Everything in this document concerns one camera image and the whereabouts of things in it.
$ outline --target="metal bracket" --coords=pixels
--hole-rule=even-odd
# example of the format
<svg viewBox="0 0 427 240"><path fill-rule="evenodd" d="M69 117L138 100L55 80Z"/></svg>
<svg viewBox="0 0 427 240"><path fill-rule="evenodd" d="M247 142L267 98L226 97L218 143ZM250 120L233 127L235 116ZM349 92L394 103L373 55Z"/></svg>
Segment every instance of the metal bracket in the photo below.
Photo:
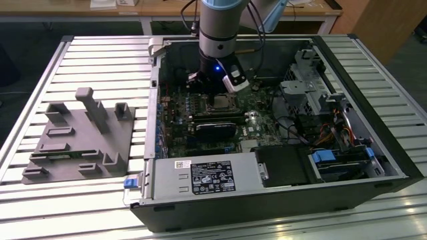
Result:
<svg viewBox="0 0 427 240"><path fill-rule="evenodd" d="M327 103L338 103L341 102L343 99L346 99L346 96L343 93L334 93L331 95L327 96L326 98L326 102Z"/></svg>
<svg viewBox="0 0 427 240"><path fill-rule="evenodd" d="M313 83L309 84L305 81L283 81L281 86L286 94L306 94L307 92L317 91Z"/></svg>
<svg viewBox="0 0 427 240"><path fill-rule="evenodd" d="M153 159L157 156L158 93L157 88L150 89L145 159Z"/></svg>
<svg viewBox="0 0 427 240"><path fill-rule="evenodd" d="M158 57L166 52L165 46L171 45L171 43L165 44L163 37L153 37L149 40L149 55L151 58Z"/></svg>
<svg viewBox="0 0 427 240"><path fill-rule="evenodd" d="M155 160L151 158L145 162L145 172L143 172L143 186L142 195L145 199L154 198L154 173L155 173Z"/></svg>
<svg viewBox="0 0 427 240"><path fill-rule="evenodd" d="M146 180L145 171L142 171L138 174L129 175L126 179L137 179L138 181L138 187L126 188L123 190L123 203L125 205L130 206L133 203L139 203L143 198L143 194L145 194L143 189L145 189L145 180Z"/></svg>

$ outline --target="blue tab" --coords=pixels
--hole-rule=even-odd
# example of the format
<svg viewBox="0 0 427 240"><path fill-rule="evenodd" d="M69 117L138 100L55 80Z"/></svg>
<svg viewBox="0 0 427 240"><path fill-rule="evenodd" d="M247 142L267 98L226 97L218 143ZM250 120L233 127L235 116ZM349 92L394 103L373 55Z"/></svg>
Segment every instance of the blue tab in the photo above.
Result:
<svg viewBox="0 0 427 240"><path fill-rule="evenodd" d="M139 187L138 178L129 178L125 180L125 189L137 189Z"/></svg>
<svg viewBox="0 0 427 240"><path fill-rule="evenodd" d="M311 154L311 156L313 156L314 162L315 162L315 163L319 163L319 162L321 162L321 158L319 158L318 154L314 153L314 154Z"/></svg>
<svg viewBox="0 0 427 240"><path fill-rule="evenodd" d="M327 161L335 161L335 155L333 153L333 150L319 150L313 154L313 159L315 163L319 162L327 162Z"/></svg>
<svg viewBox="0 0 427 240"><path fill-rule="evenodd" d="M227 146L225 147L225 153L229 154L231 152L231 150L234 149L233 146Z"/></svg>
<svg viewBox="0 0 427 240"><path fill-rule="evenodd" d="M365 149L365 151L366 151L367 156L369 156L370 159L375 158L375 153L374 153L373 148L367 147L367 148Z"/></svg>

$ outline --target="barcode label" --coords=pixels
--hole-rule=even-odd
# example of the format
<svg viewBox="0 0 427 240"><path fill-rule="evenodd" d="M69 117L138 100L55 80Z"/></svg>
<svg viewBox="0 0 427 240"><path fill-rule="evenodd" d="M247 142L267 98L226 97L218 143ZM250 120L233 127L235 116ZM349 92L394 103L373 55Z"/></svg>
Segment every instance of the barcode label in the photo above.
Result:
<svg viewBox="0 0 427 240"><path fill-rule="evenodd" d="M175 161L175 168L177 169L190 169L193 161Z"/></svg>

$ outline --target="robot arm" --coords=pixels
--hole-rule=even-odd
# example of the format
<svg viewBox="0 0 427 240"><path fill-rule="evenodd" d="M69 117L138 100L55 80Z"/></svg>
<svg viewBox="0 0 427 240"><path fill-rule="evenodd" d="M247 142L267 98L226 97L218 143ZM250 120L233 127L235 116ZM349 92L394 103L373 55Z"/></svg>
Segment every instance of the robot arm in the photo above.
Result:
<svg viewBox="0 0 427 240"><path fill-rule="evenodd" d="M263 23L255 24L249 8L250 0L202 0L199 23L199 77L214 85L221 84L230 93L241 91L250 83L235 56L239 26L259 28L270 33L279 22L289 0L253 0Z"/></svg>

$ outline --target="metal slotted platform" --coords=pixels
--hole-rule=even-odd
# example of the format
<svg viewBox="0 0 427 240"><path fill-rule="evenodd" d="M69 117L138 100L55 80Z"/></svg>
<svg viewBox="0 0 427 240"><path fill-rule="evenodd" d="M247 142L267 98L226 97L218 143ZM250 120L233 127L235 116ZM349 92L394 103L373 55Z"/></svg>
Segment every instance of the metal slotted platform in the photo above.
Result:
<svg viewBox="0 0 427 240"><path fill-rule="evenodd" d="M106 107L137 107L129 172L143 170L147 127L147 36L75 37L54 55L0 156L0 239L401 239L427 234L427 181L370 200L355 209L293 216L175 233L151 233L123 204L123 177L23 185L22 173L49 118L49 103L75 100L79 87L93 87ZM427 175L426 113L359 40L325 36L379 116ZM341 87L329 74L338 92Z"/></svg>

